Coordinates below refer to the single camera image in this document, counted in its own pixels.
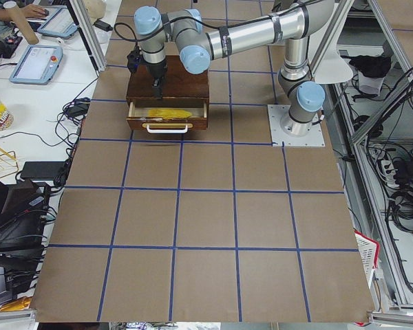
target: desk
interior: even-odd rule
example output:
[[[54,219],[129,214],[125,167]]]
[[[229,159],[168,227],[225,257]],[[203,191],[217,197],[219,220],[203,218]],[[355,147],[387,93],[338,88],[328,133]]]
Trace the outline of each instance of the desk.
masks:
[[[111,0],[107,4],[104,21],[114,24],[120,6],[120,0]],[[40,45],[58,45],[55,38],[38,35]],[[85,51],[84,44],[76,33],[67,43],[72,44],[76,50],[64,50],[63,60],[53,79],[46,86],[17,85],[12,84],[8,78],[14,67],[0,68],[0,98],[9,111],[14,115],[12,126],[0,132],[0,137],[17,131],[39,134],[50,144],[59,142],[54,134],[56,117],[64,104],[71,101],[95,78],[96,74]],[[14,58],[2,60],[2,63],[17,62],[28,46],[25,39],[14,55]],[[107,51],[108,43],[102,44],[104,53]],[[91,98],[96,83],[90,85],[81,97]],[[70,122],[64,122],[72,133],[76,127]],[[0,147],[6,151],[16,151],[19,166],[29,160],[65,160],[65,144],[48,147],[39,138],[29,135],[16,134],[0,140]],[[14,177],[3,178],[3,182],[14,183]]]

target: power adapter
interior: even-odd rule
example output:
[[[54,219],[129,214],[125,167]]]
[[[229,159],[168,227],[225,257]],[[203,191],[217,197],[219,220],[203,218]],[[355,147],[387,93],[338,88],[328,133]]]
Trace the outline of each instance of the power adapter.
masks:
[[[65,110],[64,114],[68,118],[75,118],[79,116],[83,116],[87,113],[90,106],[90,99],[89,98],[79,98],[76,99],[74,102],[70,104]]]
[[[106,23],[106,22],[104,22],[104,21],[101,21],[100,19],[97,19],[96,22],[94,23],[94,25],[95,25],[98,29],[101,29],[102,31],[108,32],[108,31],[112,31],[112,30],[113,30],[113,27],[112,27],[110,24],[108,24],[108,23]]]

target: charger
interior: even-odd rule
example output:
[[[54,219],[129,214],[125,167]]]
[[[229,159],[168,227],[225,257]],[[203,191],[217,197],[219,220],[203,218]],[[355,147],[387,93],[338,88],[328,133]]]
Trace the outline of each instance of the charger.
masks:
[[[113,30],[113,27],[112,27],[110,24],[108,24],[108,23],[106,23],[106,22],[104,22],[104,21],[101,21],[100,19],[97,19],[96,22],[94,23],[94,25],[95,25],[98,29],[101,29],[102,31],[108,32],[108,31],[112,31],[112,30]]]

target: power strip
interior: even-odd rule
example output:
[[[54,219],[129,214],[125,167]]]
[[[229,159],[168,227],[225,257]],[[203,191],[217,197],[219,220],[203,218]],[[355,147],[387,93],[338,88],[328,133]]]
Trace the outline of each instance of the power strip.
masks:
[[[394,169],[393,162],[391,160],[382,159],[380,165],[382,174],[385,177],[385,179],[383,179],[385,184],[389,188],[399,188],[399,185],[395,180],[396,170]]]

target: metal frame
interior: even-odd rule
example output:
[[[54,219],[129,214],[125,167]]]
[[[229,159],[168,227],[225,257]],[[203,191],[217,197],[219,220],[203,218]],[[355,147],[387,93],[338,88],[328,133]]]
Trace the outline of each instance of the metal frame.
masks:
[[[103,50],[98,42],[92,22],[85,8],[83,0],[70,0],[70,5],[73,9],[74,16],[78,20],[78,30],[81,38],[89,52],[90,60],[98,71],[104,71],[107,66],[107,60],[104,57]]]

